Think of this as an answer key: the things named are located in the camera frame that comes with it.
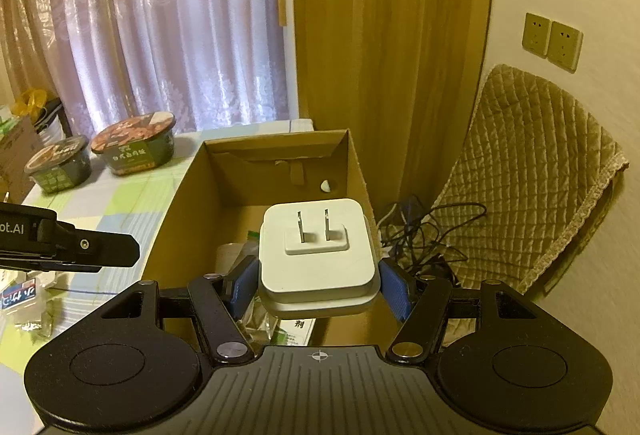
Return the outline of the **blue white medicine box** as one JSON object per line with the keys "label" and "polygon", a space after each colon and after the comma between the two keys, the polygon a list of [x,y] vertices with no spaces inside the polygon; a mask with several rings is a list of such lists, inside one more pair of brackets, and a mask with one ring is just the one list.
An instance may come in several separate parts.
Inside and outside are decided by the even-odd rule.
{"label": "blue white medicine box", "polygon": [[29,279],[5,288],[1,293],[2,311],[13,311],[23,305],[35,303],[37,299],[37,280]]}

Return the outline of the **white power adapter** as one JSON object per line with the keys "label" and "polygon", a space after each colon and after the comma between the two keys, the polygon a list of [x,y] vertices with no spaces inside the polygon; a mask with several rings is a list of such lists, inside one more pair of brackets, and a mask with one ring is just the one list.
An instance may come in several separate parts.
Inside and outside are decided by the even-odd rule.
{"label": "white power adapter", "polygon": [[353,199],[269,207],[258,259],[262,305],[280,319],[359,314],[380,291],[370,227]]}

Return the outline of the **cardboard box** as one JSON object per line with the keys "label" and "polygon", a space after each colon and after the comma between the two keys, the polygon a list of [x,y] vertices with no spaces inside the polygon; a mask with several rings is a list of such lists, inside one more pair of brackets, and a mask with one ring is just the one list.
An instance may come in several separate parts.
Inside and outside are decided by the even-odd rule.
{"label": "cardboard box", "polygon": [[[265,211],[294,202],[353,199],[378,242],[367,185],[346,130],[206,141],[172,198],[143,270],[163,288],[183,287],[215,272],[217,247],[243,242]],[[322,345],[386,349],[399,323],[381,293],[359,314],[317,318]]]}

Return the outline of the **rectangular green noodle bowl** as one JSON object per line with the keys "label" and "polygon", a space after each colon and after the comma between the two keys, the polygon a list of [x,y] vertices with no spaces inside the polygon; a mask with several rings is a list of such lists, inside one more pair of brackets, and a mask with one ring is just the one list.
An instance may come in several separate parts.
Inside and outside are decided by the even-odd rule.
{"label": "rectangular green noodle bowl", "polygon": [[29,159],[24,173],[47,194],[75,188],[92,172],[88,143],[84,135],[51,143]]}

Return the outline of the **checkered tablecloth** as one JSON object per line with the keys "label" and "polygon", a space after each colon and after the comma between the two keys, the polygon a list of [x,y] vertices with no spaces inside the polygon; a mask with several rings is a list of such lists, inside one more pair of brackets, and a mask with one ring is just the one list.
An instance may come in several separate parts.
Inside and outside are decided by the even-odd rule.
{"label": "checkered tablecloth", "polygon": [[[140,279],[151,247],[160,231],[180,182],[201,143],[286,132],[309,132],[314,124],[308,118],[253,125],[185,132],[175,138],[175,154],[159,168],[118,177],[104,162],[91,158],[92,175],[80,186],[44,195],[34,188],[25,203],[50,208],[58,219],[80,229],[129,233],[140,244],[141,259],[129,269],[104,269],[95,275],[66,275],[56,281],[48,304],[53,308],[54,335],[63,332],[94,311],[117,292]],[[42,423],[30,404],[23,373],[26,363],[47,339],[36,332],[18,329],[7,317],[1,318],[1,432],[35,434]]]}

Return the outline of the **round green noodle bowl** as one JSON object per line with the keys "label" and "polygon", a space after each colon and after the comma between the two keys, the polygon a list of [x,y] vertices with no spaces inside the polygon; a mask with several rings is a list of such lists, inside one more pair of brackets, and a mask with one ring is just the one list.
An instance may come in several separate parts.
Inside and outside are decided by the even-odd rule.
{"label": "round green noodle bowl", "polygon": [[160,167],[175,152],[175,115],[168,111],[128,117],[107,126],[91,140],[90,149],[117,176]]}

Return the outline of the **purple curtain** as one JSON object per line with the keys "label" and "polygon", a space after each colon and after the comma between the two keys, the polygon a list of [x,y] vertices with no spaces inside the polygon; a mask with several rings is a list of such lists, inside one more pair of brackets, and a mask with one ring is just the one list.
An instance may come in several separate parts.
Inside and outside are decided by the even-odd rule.
{"label": "purple curtain", "polygon": [[277,0],[1,0],[1,99],[32,88],[90,136],[157,110],[180,132],[285,120]]}

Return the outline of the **brown curtain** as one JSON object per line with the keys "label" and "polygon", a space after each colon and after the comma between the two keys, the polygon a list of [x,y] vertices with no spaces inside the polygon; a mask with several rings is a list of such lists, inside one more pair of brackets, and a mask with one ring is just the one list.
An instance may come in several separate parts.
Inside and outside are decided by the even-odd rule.
{"label": "brown curtain", "polygon": [[293,0],[302,109],[352,133],[373,210],[433,203],[471,121],[491,0]]}

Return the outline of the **wall socket pair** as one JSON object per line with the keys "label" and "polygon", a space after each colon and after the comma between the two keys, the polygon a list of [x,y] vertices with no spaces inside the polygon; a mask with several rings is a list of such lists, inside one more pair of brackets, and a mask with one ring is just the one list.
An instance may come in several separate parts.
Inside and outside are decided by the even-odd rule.
{"label": "wall socket pair", "polygon": [[584,33],[577,28],[539,14],[525,13],[523,49],[564,71],[576,72],[583,41]]}

